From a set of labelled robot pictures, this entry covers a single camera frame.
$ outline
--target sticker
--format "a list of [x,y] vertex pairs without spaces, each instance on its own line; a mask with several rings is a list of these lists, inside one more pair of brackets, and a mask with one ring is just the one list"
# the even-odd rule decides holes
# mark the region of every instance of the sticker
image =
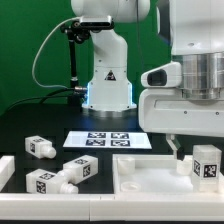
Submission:
[[50,180],[51,178],[53,178],[55,175],[52,175],[50,173],[45,173],[43,175],[40,176],[40,178],[44,179],[44,180]]
[[217,176],[217,165],[204,166],[204,178],[211,178]]
[[43,140],[43,139],[41,139],[41,138],[39,138],[39,139],[34,139],[33,141],[34,141],[34,142],[36,142],[36,143],[39,143],[39,142],[44,142],[44,140]]
[[200,177],[201,165],[198,161],[194,160],[194,172]]
[[111,138],[129,139],[128,133],[111,133]]
[[33,152],[33,153],[35,153],[35,144],[33,144],[33,143],[30,143],[30,151],[31,152]]
[[88,161],[86,161],[84,159],[78,159],[78,160],[75,161],[75,163],[80,164],[80,165],[83,165],[85,163],[88,163]]
[[86,146],[105,146],[105,140],[91,140],[87,139]]
[[90,165],[83,167],[83,177],[89,176],[91,173]]
[[107,81],[116,81],[116,78],[114,76],[114,73],[112,71],[110,71],[107,75],[107,77],[105,78],[105,80]]
[[106,138],[106,133],[95,132],[95,133],[88,133],[88,138]]
[[37,192],[41,194],[46,194],[46,184],[40,181],[36,182]]
[[130,141],[128,140],[111,140],[111,146],[130,147]]

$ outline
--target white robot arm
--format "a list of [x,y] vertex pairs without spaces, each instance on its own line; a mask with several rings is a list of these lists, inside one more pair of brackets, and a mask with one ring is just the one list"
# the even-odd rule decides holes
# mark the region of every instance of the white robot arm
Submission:
[[[111,16],[114,22],[135,22],[144,19],[149,0],[72,0],[77,16],[91,18]],[[86,112],[99,116],[122,116],[132,111],[132,85],[127,79],[127,43],[114,30],[91,32],[94,46],[93,78],[88,84],[88,96],[82,105]]]
[[[171,35],[165,39],[172,62],[143,74],[148,89],[140,96],[140,126],[147,132],[223,137],[224,1],[162,1],[169,10]],[[158,9],[159,30],[162,14]]]

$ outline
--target green backdrop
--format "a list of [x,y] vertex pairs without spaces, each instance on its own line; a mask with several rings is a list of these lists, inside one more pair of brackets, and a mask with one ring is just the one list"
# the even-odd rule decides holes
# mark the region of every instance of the green backdrop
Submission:
[[[155,3],[156,0],[151,0],[150,14],[140,23],[144,70],[160,66],[170,60],[170,48],[156,35]],[[0,1],[0,114],[15,101],[45,96],[52,91],[37,86],[32,80],[33,60],[49,32],[58,23],[73,16],[70,0]],[[116,24],[115,31],[126,39],[129,46],[128,78],[133,83],[134,101],[138,103],[143,90],[140,83],[143,71],[138,51],[136,24]],[[77,47],[77,59],[80,83],[86,85],[92,77],[91,41]],[[69,49],[67,37],[60,31],[50,39],[41,55],[37,78],[43,84],[69,86]]]

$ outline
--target black cable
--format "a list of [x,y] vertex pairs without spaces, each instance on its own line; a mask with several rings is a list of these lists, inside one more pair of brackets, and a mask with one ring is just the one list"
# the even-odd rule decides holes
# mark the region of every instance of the black cable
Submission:
[[136,0],[137,4],[137,43],[138,43],[138,52],[140,55],[140,61],[141,61],[141,67],[142,67],[142,73],[145,72],[145,63],[144,63],[144,57],[142,52],[142,47],[140,43],[140,27],[139,27],[139,0]]
[[[66,95],[66,96],[48,96],[48,99],[53,99],[53,98],[63,98],[63,97],[68,97],[69,95]],[[31,100],[40,100],[40,99],[43,99],[43,98],[46,98],[46,96],[43,96],[43,97],[31,97],[31,98],[27,98],[27,99],[23,99],[23,100],[19,100],[15,103],[13,103],[12,105],[10,105],[5,111],[9,111],[11,110],[13,107],[15,107],[17,104],[20,104],[20,103],[23,103],[23,102],[26,102],[26,101],[31,101]]]
[[56,90],[54,92],[51,92],[49,94],[47,94],[45,97],[43,97],[43,99],[39,102],[39,104],[43,104],[49,96],[54,96],[56,94],[59,94],[59,93],[63,93],[63,92],[68,92],[68,91],[74,91],[73,88],[70,88],[70,89],[59,89],[59,90]]

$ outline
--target warning label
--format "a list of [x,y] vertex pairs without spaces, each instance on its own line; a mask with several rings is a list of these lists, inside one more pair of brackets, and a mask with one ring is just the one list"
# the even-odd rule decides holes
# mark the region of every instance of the warning label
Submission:
[[116,81],[115,75],[114,75],[112,70],[108,73],[108,75],[105,78],[105,80],[107,80],[107,81]]

